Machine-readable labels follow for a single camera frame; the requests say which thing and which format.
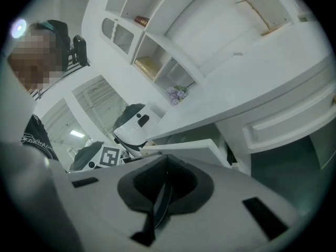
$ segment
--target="white countertop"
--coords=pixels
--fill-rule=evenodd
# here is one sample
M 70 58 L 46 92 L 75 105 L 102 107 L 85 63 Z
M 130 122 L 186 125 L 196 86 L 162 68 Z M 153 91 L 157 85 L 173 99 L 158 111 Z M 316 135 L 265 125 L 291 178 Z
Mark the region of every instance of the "white countertop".
M 226 61 L 172 107 L 147 140 L 232 117 L 307 81 L 333 59 L 321 31 L 316 22 L 284 27 L 266 36 L 243 56 Z

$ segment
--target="cabinet drawer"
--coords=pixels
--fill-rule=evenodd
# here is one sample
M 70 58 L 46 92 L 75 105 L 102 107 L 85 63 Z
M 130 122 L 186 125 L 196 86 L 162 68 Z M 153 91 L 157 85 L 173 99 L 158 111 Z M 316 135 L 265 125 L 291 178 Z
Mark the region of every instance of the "cabinet drawer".
M 289 108 L 247 124 L 243 130 L 248 146 L 255 149 L 319 129 L 335 117 L 335 95 L 336 83 L 330 83 Z
M 216 122 L 236 154 L 261 152 L 291 143 L 336 117 L 335 63 L 282 96 Z

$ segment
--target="black shirt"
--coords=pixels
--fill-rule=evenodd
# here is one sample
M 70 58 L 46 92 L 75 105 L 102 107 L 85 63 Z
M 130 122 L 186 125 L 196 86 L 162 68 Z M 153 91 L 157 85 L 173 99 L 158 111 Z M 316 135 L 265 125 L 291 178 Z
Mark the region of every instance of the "black shirt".
M 30 145 L 42 151 L 48 159 L 57 160 L 58 158 L 51 146 L 48 133 L 44 129 L 41 120 L 36 115 L 32 115 L 21 139 L 24 145 Z

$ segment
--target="small bottle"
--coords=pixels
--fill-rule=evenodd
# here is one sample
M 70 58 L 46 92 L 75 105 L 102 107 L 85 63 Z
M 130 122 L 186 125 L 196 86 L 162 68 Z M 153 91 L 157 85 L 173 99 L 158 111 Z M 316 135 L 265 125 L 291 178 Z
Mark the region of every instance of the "small bottle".
M 139 23 L 139 24 L 141 24 L 142 26 L 144 26 L 144 27 L 146 27 L 146 25 L 147 25 L 147 23 L 148 23 L 148 21 L 149 21 L 148 18 L 141 17 L 141 16 L 137 16 L 137 17 L 135 17 L 134 20 L 135 20 L 137 23 Z

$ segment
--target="white table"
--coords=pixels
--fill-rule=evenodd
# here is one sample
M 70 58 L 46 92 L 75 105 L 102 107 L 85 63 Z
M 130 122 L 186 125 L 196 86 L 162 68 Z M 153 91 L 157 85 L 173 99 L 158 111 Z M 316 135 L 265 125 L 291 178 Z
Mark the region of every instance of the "white table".
M 244 161 L 242 171 L 250 174 L 249 154 L 295 141 L 336 117 L 332 100 L 326 103 L 335 92 L 333 60 L 317 23 L 284 27 L 214 70 L 166 113 L 147 139 L 216 123 L 237 160 Z M 309 107 L 323 115 L 307 119 Z M 300 114 L 307 126 L 290 135 L 302 125 Z

